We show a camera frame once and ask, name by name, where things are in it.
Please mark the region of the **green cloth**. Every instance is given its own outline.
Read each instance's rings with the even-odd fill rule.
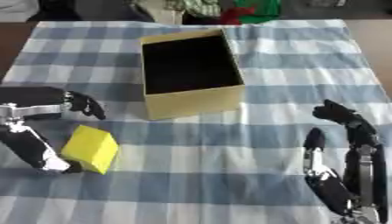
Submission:
[[[187,11],[195,17],[218,18],[221,16],[219,0],[166,0],[167,10]]]
[[[242,16],[243,24],[259,24],[276,19],[280,15],[280,0],[233,0],[237,7],[257,5],[255,15]],[[187,11],[195,17],[218,18],[221,16],[219,0],[166,0],[166,9]]]
[[[252,7],[257,5],[255,15],[242,16],[243,24],[259,24],[276,19],[280,15],[280,0],[235,0],[237,7]]]

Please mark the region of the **yellow box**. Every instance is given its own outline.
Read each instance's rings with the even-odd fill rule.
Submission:
[[[143,96],[150,120],[235,110],[244,82],[222,29],[140,39]]]
[[[61,155],[81,163],[83,168],[105,174],[118,145],[110,133],[80,125],[61,151]]]

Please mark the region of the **table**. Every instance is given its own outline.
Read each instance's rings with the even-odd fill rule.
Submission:
[[[389,97],[392,96],[392,20],[346,20],[354,39],[367,57]],[[36,23],[1,23],[0,33],[0,80],[22,49]]]
[[[387,149],[392,145],[389,99],[346,26],[312,20],[226,27],[247,83],[241,107],[143,119],[138,39],[204,28],[39,24],[3,84],[67,88],[104,106],[102,122],[77,113],[32,122],[56,149],[79,124],[109,131],[121,147],[107,175],[53,177],[34,175],[0,145],[0,222],[329,223],[304,183],[301,145],[320,127],[328,136],[325,161],[342,172],[347,141],[339,125],[313,117],[313,107],[329,98],[357,109]]]

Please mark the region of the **open box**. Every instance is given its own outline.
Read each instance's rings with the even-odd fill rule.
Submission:
[[[239,107],[244,83],[221,29],[141,38],[151,120]]]

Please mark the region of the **box rim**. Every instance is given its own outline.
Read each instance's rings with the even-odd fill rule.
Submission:
[[[164,42],[171,42],[171,41],[177,41],[176,40],[166,40],[166,41],[162,41],[162,42],[156,42],[156,43],[144,43],[143,39],[146,39],[148,37],[156,37],[156,36],[166,36],[166,35],[176,35],[179,33],[201,33],[201,32],[212,32],[212,31],[217,31],[220,32],[220,34],[215,34],[213,36],[220,36],[222,35],[224,38],[224,42],[226,47],[228,48],[228,51],[230,52],[230,59],[233,61],[233,63],[235,64],[235,70],[237,73],[237,77],[239,78],[240,83],[237,85],[233,85],[233,86],[225,86],[225,87],[210,87],[210,88],[203,88],[203,89],[194,89],[194,90],[186,90],[186,91],[176,91],[176,92],[168,92],[168,93],[160,93],[160,94],[147,94],[146,92],[146,83],[145,83],[145,69],[144,69],[144,51],[143,51],[143,45],[149,45],[149,44],[156,44],[156,43],[164,43]],[[142,51],[141,51],[141,62],[142,62],[142,82],[143,82],[143,96],[147,96],[147,95],[171,95],[171,94],[181,94],[181,93],[189,93],[189,92],[195,92],[195,91],[205,91],[205,90],[209,90],[209,89],[218,89],[218,88],[234,88],[234,87],[240,87],[240,86],[245,86],[245,82],[243,80],[242,77],[242,73],[240,70],[240,67],[238,65],[237,59],[235,58],[234,54],[233,54],[233,49],[232,46],[230,45],[230,43],[228,42],[228,35],[226,34],[225,30],[223,28],[217,28],[217,29],[206,29],[206,30],[200,30],[200,31],[184,31],[184,32],[174,32],[174,33],[166,33],[166,34],[160,34],[160,35],[150,35],[150,36],[146,36],[146,37],[141,37],[140,43],[141,43],[141,47],[142,47]],[[200,39],[203,37],[196,37],[196,38],[183,38],[183,39]]]

